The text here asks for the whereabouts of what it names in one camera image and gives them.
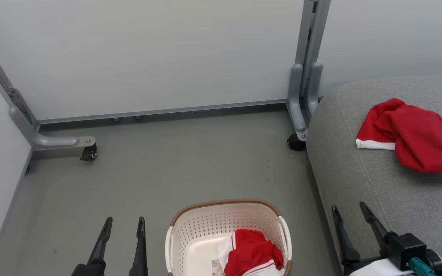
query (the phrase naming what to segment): gray upholstery fabric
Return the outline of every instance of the gray upholstery fabric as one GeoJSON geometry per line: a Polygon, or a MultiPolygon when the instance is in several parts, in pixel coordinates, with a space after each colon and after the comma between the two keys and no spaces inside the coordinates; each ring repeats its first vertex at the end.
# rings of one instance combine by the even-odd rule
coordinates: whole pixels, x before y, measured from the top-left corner
{"type": "Polygon", "coordinates": [[[412,232],[442,257],[442,173],[425,174],[398,163],[393,151],[356,148],[356,134],[373,105],[399,98],[442,116],[442,76],[391,77],[338,87],[319,103],[307,148],[336,248],[331,206],[336,205],[362,258],[378,255],[359,201],[390,231],[412,232]]]}

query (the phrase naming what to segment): gray floor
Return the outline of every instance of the gray floor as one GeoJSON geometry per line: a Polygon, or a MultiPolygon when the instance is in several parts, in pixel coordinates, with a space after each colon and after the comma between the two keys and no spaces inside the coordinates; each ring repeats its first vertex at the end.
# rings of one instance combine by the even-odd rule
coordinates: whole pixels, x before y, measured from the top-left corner
{"type": "Polygon", "coordinates": [[[2,235],[0,276],[71,274],[88,260],[108,216],[106,274],[128,275],[141,215],[149,275],[166,275],[165,234],[175,213],[238,198],[279,208],[293,241],[292,275],[338,275],[307,154],[285,143],[292,132],[284,110],[52,131],[96,136],[99,157],[31,161],[2,235]]]}

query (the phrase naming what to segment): gray metal partition post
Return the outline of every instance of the gray metal partition post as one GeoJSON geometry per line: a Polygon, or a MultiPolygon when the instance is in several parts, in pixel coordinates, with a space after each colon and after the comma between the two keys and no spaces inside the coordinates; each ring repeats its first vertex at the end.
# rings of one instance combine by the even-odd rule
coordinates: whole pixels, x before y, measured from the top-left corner
{"type": "Polygon", "coordinates": [[[1,65],[0,92],[9,105],[10,117],[33,150],[84,147],[81,160],[91,161],[97,157],[96,139],[93,136],[50,137],[38,133],[38,122],[33,117],[18,89],[11,85],[1,65]]]}
{"type": "Polygon", "coordinates": [[[298,53],[296,64],[291,68],[287,96],[287,108],[296,132],[287,140],[293,150],[306,148],[308,125],[318,105],[323,64],[316,60],[329,7],[330,0],[305,0],[303,6],[298,53]],[[301,55],[303,45],[305,54],[301,55]]]}

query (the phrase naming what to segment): basket bottom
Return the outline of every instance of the basket bottom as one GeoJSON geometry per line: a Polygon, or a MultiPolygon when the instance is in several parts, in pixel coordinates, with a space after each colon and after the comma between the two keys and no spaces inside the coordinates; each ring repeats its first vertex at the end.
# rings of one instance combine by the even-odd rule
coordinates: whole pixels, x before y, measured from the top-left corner
{"type": "Polygon", "coordinates": [[[186,276],[211,276],[212,261],[218,259],[218,243],[231,233],[217,234],[195,239],[186,249],[186,276]]]}

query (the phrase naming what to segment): perforated basket wall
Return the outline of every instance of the perforated basket wall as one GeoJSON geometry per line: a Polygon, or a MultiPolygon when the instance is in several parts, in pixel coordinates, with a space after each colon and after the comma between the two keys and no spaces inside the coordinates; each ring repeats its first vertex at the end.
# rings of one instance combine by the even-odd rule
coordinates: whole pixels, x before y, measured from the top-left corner
{"type": "Polygon", "coordinates": [[[196,239],[206,236],[233,233],[236,229],[262,232],[277,245],[284,256],[285,275],[291,262],[287,256],[284,231],[279,222],[280,213],[272,204],[261,200],[226,200],[189,206],[180,211],[172,221],[172,272],[186,276],[185,253],[196,239]]]}

